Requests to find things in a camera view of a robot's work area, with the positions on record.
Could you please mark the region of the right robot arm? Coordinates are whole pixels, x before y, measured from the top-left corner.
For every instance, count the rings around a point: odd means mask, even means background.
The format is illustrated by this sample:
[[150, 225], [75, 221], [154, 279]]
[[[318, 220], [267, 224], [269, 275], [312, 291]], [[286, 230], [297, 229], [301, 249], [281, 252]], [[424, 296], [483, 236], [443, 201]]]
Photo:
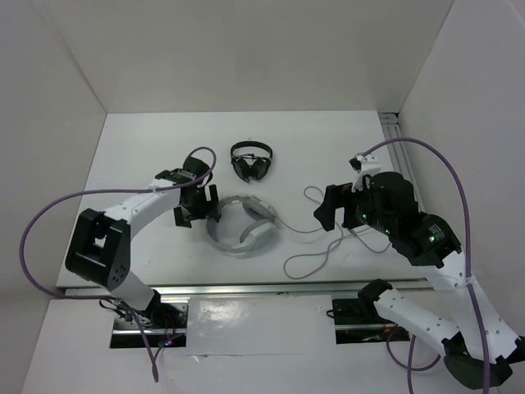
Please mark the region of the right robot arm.
[[512, 375], [512, 364], [524, 360], [524, 339], [467, 275], [465, 253], [448, 223], [420, 211], [413, 185], [397, 172], [366, 176], [360, 189], [351, 183], [328, 186], [314, 212], [325, 230], [334, 228], [338, 208], [344, 211], [345, 228], [366, 225], [388, 236], [393, 249], [441, 294], [451, 315], [442, 318], [377, 279], [358, 293], [361, 318], [399, 324], [433, 348], [450, 374], [469, 389], [501, 386]]

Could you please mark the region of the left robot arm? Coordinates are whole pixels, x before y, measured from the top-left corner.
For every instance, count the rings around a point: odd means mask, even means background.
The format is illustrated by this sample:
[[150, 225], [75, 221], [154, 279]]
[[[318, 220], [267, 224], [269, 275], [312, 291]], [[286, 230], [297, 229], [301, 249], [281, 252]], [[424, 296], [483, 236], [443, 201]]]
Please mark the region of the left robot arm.
[[145, 328], [183, 328], [186, 318], [175, 306], [143, 283], [131, 270], [131, 242], [146, 226], [171, 211], [175, 225], [189, 228], [203, 219], [219, 219], [212, 169], [189, 156], [180, 168], [159, 172], [146, 193], [97, 211], [85, 209], [77, 218], [66, 269], [106, 289], [117, 315]]

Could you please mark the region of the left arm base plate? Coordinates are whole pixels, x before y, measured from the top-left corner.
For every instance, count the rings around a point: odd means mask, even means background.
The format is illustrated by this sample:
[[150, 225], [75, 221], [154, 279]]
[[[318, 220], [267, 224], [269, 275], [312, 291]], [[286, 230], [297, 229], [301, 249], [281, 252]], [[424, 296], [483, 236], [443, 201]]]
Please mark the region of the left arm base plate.
[[[189, 301], [174, 299], [171, 306], [175, 312], [171, 314], [170, 318], [161, 317], [159, 323], [151, 323], [145, 317], [137, 314], [143, 325], [144, 335], [153, 349], [157, 349], [159, 346], [166, 348], [186, 347]], [[104, 308], [116, 311], [109, 345], [111, 349], [145, 348], [139, 327], [127, 311], [110, 305], [104, 305]]]

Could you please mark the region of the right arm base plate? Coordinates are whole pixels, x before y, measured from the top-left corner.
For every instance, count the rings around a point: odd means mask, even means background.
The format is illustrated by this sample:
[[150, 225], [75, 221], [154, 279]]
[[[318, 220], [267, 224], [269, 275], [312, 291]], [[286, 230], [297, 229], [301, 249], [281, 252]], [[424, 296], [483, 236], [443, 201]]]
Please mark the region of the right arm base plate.
[[336, 343], [359, 344], [392, 341], [408, 341], [409, 334], [396, 323], [381, 318], [357, 298], [333, 299], [326, 312], [335, 325]]

